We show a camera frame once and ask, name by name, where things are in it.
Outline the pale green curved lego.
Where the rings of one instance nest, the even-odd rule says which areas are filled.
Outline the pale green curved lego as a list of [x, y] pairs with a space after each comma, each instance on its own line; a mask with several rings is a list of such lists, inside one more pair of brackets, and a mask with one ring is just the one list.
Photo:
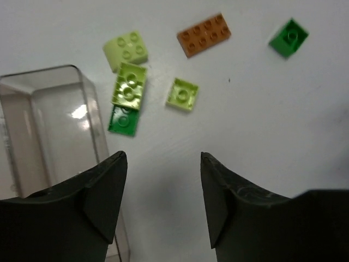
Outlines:
[[113, 73], [118, 71], [121, 63], [142, 64], [148, 61], [148, 50], [139, 31], [131, 31], [107, 41], [103, 52]]

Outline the lime green square lego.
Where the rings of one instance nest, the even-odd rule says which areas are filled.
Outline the lime green square lego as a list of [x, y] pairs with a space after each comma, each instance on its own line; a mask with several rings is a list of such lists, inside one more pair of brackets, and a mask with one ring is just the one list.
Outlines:
[[166, 98], [166, 104], [181, 110], [191, 111], [194, 108], [198, 85], [175, 78]]

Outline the dark green lego plate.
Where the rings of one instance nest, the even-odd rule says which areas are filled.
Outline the dark green lego plate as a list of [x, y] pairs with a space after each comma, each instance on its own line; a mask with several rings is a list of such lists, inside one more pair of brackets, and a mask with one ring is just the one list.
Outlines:
[[127, 136], [135, 136], [140, 112], [114, 105], [111, 111], [108, 131]]

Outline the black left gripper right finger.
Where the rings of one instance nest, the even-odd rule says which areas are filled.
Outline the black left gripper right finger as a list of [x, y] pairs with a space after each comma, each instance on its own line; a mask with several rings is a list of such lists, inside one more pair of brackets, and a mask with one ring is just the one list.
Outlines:
[[218, 261], [348, 261], [348, 190], [270, 192], [201, 153], [210, 245]]

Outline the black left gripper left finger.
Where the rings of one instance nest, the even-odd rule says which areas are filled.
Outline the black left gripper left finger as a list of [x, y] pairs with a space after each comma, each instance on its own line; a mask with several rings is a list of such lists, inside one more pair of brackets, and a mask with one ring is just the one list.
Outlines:
[[1, 261], [104, 261], [113, 242], [127, 156], [26, 198], [1, 201]]

